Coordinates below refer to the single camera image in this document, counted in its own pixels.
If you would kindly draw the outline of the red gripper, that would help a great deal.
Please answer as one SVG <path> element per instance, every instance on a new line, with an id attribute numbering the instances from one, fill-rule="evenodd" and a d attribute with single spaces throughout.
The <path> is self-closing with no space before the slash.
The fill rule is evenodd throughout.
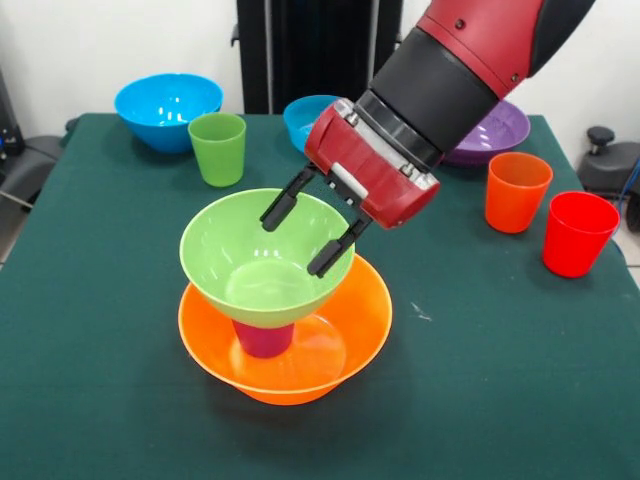
<path id="1" fill-rule="evenodd" d="M 330 240 L 307 266 L 323 278 L 372 223 L 399 227 L 432 201 L 440 182 L 421 172 L 369 126 L 346 98 L 335 100 L 315 121 L 307 138 L 307 157 L 332 181 L 345 185 L 349 197 L 367 215 L 360 215 L 338 238 Z M 275 231 L 296 206 L 297 195 L 314 178 L 307 164 L 261 215 L 262 227 Z"/>

